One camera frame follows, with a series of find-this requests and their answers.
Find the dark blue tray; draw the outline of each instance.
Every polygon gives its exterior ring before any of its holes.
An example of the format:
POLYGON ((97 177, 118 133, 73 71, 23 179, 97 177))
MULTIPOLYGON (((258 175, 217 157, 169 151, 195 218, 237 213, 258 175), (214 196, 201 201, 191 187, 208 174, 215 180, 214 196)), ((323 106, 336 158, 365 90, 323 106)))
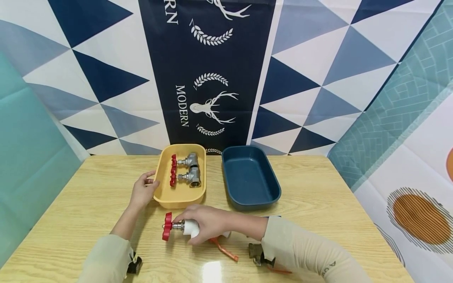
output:
POLYGON ((223 151, 222 161, 226 189, 237 210, 266 209, 280 198, 279 182, 260 148, 229 147, 223 151))

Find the navy blue banner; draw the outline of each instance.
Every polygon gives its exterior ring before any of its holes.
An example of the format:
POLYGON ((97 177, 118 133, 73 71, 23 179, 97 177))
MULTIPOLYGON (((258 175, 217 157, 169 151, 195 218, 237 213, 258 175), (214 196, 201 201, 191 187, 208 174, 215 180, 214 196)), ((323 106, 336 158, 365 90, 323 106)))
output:
POLYGON ((275 0, 140 0, 170 143, 246 144, 275 0))

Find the wooden table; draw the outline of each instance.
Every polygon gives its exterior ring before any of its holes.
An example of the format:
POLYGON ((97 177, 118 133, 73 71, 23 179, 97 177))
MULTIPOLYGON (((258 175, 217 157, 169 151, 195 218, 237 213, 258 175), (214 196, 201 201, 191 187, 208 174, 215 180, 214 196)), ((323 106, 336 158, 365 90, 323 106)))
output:
MULTIPOLYGON (((138 176, 157 166, 158 156, 92 156, 76 172, 9 261, 0 282, 75 282, 98 238, 107 235, 126 208, 138 176)), ((412 283, 330 161, 319 156, 269 156, 282 187, 280 200, 256 215, 282 215, 346 248, 375 283, 412 283)), ((227 203, 221 158, 207 158, 204 204, 231 209, 227 203)), ((164 215, 154 201, 143 212, 132 246, 144 264, 125 282, 300 282, 294 275, 272 273, 248 258, 248 239, 237 233, 223 242, 239 262, 209 243, 192 247, 172 234, 162 241, 164 215)), ((304 273, 303 282, 324 282, 304 273)))

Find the wall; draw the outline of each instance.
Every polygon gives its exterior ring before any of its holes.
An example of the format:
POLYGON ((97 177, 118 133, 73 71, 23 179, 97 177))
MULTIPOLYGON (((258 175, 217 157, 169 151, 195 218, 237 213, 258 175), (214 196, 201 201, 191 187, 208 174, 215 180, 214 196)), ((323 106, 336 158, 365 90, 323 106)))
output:
POLYGON ((81 161, 0 53, 0 267, 81 161))
POLYGON ((453 1, 329 158, 416 283, 453 278, 453 1))
POLYGON ((440 2, 8 1, 0 50, 90 154, 326 155, 440 2))

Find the yellow tray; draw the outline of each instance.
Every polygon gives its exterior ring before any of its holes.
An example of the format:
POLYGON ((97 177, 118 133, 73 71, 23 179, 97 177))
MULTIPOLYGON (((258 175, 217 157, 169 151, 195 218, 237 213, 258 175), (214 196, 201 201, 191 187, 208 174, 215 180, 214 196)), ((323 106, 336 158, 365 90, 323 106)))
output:
MULTIPOLYGON (((183 165, 176 169, 178 174, 187 173, 183 165)), ((164 148, 160 154, 155 179, 160 185, 154 192, 154 199, 164 208, 183 209, 192 204, 201 203, 206 191, 206 150, 199 144, 172 144, 164 148), (170 187, 171 156, 176 154, 176 160, 185 159, 189 153, 195 152, 198 156, 201 186, 191 188, 183 181, 176 179, 176 186, 170 187)))

